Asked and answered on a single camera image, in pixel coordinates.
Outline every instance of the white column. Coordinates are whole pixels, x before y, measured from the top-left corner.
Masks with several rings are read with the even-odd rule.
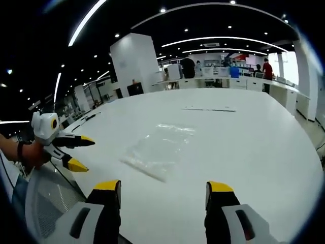
[[[302,96],[297,98],[297,109],[309,120],[314,121],[318,100],[318,74],[315,66],[306,56],[300,41],[294,41],[298,74],[299,91],[308,96],[307,100]]]
[[[284,66],[283,66],[283,58],[282,53],[278,53],[278,61],[279,61],[279,76],[284,77]]]
[[[141,82],[144,93],[152,91],[159,66],[150,36],[130,33],[113,44],[110,51],[123,97],[129,96],[127,87],[133,79]]]
[[[87,101],[87,97],[82,85],[75,87],[75,96],[77,98],[78,106],[81,110],[89,111],[90,107]]]

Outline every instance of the person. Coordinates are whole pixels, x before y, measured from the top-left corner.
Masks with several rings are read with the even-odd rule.
[[[185,78],[194,78],[195,76],[195,63],[192,59],[186,57],[181,60],[181,66],[183,68],[183,74]]]
[[[197,64],[195,65],[195,75],[202,76],[202,66],[201,66],[201,62],[199,60],[197,61]]]
[[[44,163],[48,161],[48,155],[43,151],[43,145],[34,141],[31,145],[22,145],[22,158],[18,155],[18,142],[12,139],[7,139],[0,134],[0,152],[9,161],[21,161],[24,160],[27,167],[40,168]]]
[[[272,66],[269,64],[269,60],[267,58],[264,58],[264,64],[263,64],[263,72],[264,72],[264,78],[267,80],[272,80],[273,78],[273,70]],[[267,94],[270,94],[270,85],[269,84],[264,84],[264,91]]]
[[[20,175],[18,167],[10,161],[20,161],[26,171],[39,169],[48,162],[50,155],[43,151],[43,145],[35,141],[31,145],[15,142],[0,134],[0,181],[8,196],[8,201],[17,216],[24,221],[27,181]]]
[[[256,65],[257,70],[254,70],[254,77],[256,73],[263,73],[261,70],[261,66],[259,64]]]
[[[265,73],[265,79],[272,80],[273,78],[273,69],[272,66],[269,64],[269,60],[267,58],[264,58],[264,64],[263,64],[263,72]]]

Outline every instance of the white table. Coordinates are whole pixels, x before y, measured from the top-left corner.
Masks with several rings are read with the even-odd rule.
[[[188,111],[186,106],[229,106],[236,112]],[[119,99],[74,131],[96,145],[68,149],[89,167],[74,173],[88,196],[101,181],[122,181],[120,233],[132,243],[205,243],[206,182],[231,186],[289,241],[305,223],[323,181],[318,155],[305,131],[265,93],[235,89],[184,89]],[[70,125],[74,128],[80,120]],[[195,128],[166,183],[119,159],[157,124]]]

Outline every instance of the clear plastic bag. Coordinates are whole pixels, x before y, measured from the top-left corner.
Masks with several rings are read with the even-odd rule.
[[[195,130],[183,125],[159,124],[152,134],[126,150],[121,162],[166,182],[168,171],[179,162],[180,151]]]

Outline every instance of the computer monitor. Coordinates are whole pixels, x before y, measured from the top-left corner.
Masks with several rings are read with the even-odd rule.
[[[256,77],[256,78],[259,78],[259,79],[263,79],[264,74],[263,74],[263,73],[256,72],[256,73],[255,73],[255,77]]]

